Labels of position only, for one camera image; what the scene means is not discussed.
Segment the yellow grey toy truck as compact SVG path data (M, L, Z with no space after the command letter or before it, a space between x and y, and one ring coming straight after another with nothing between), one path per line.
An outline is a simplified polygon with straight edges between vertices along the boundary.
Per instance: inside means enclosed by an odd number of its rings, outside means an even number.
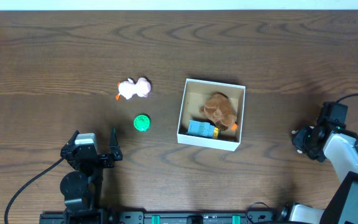
M209 122L201 122L189 120L187 135L217 139L220 135L220 130Z

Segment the brown plush toy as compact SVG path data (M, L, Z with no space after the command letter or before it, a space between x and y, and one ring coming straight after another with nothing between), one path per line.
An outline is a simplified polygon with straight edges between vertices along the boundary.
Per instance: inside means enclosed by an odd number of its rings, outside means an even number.
M229 99L221 93L212 94L200 108L199 112L221 131L237 129L236 112Z

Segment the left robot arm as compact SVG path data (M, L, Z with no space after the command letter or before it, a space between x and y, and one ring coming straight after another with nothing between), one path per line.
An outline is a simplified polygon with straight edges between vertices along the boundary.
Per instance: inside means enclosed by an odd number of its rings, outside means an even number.
M98 154L94 133L81 134L75 131L70 140L62 147L61 157L74 168L64 176L60 191L65 198L69 212L91 210L99 205L103 170L115 166L122 160L122 152L116 139L116 130L111 131L109 154Z

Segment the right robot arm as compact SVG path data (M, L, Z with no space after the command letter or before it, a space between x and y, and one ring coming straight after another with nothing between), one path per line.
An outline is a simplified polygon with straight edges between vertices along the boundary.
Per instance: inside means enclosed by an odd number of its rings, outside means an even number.
M293 204L283 209L287 223L358 223L358 135L337 124L305 126L291 132L299 153L329 160L341 184L324 209Z

